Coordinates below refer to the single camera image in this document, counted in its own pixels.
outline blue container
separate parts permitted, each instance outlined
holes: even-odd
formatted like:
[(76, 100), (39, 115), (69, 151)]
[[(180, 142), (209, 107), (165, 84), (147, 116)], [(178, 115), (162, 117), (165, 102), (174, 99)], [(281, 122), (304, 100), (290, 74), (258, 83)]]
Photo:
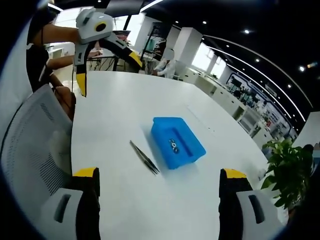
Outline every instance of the blue container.
[(151, 133), (169, 169), (194, 163), (206, 154), (181, 117), (155, 117)]

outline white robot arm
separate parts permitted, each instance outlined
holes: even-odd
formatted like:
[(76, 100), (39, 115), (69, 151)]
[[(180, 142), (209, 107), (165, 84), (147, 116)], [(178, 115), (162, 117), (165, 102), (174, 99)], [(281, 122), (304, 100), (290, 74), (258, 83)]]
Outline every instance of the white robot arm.
[(111, 16), (96, 12), (95, 8), (85, 9), (76, 18), (76, 27), (80, 43), (75, 45), (73, 64), (82, 96), (87, 96), (87, 57), (97, 41), (100, 47), (110, 50), (133, 67), (141, 69), (142, 62), (138, 56), (112, 32), (114, 25)]

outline tweezers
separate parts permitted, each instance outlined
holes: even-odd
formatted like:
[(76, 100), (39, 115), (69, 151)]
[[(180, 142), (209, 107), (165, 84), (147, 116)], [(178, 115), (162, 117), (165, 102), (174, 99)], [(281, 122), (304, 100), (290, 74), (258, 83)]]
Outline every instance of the tweezers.
[(159, 169), (156, 167), (156, 165), (150, 160), (150, 158), (147, 157), (147, 155), (144, 154), (131, 140), (130, 144), (132, 145), (135, 152), (138, 154), (139, 158), (142, 160), (142, 162), (146, 165), (146, 167), (152, 171), (155, 175), (160, 173)]

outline black ceiling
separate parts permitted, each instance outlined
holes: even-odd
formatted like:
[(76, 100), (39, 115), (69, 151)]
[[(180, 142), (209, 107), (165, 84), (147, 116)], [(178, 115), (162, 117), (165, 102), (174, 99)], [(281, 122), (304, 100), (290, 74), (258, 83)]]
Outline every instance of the black ceiling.
[[(143, 6), (153, 0), (145, 0)], [(104, 8), (109, 0), (56, 0), (65, 8), (96, 6)], [(303, 90), (279, 69), (256, 54), (235, 44), (205, 37), (204, 43), (227, 52), (259, 69), (293, 100), (305, 119), (309, 112), (320, 111), (320, 20), (317, 0), (163, 0), (147, 9), (148, 16), (179, 27), (193, 27), (204, 35), (219, 37), (249, 48), (284, 70)], [(291, 114), (290, 121), (299, 129), (304, 122), (288, 98), (260, 73), (232, 57), (228, 59), (237, 69), (245, 69), (251, 78), (268, 84), (280, 97), (278, 101)], [(318, 62), (318, 67), (299, 71), (299, 66)]]

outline sticker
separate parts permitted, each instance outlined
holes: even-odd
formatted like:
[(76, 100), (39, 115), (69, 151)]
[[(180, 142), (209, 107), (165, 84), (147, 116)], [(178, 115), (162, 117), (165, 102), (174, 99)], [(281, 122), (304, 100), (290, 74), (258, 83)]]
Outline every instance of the sticker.
[(179, 153), (179, 148), (178, 148), (175, 140), (170, 139), (170, 140), (169, 140), (169, 143), (170, 143), (170, 145), (171, 145), (171, 148), (172, 148), (173, 152), (174, 152), (175, 154)]

